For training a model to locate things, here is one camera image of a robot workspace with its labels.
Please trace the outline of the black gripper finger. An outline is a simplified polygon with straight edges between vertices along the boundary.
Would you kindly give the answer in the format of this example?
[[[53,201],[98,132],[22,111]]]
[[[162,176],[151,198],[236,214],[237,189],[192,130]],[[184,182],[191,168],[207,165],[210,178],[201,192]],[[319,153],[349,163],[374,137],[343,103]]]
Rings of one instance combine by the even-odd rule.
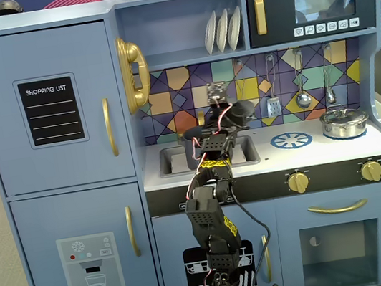
[[[216,104],[215,105],[211,105],[210,106],[210,109],[208,111],[208,121],[209,122],[216,122],[218,121],[221,113],[224,111],[224,107],[223,106],[217,106]]]
[[[218,118],[211,119],[202,126],[204,139],[209,138],[212,135],[218,135],[219,133],[222,133],[223,129],[219,122],[220,120]]]

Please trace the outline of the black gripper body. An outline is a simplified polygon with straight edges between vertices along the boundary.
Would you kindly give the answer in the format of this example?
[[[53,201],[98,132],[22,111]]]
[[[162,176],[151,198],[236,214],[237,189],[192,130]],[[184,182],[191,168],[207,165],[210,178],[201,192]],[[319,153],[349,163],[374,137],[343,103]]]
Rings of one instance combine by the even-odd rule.
[[[229,131],[249,129],[250,121],[255,119],[255,106],[250,100],[230,103],[221,113],[222,128]]]

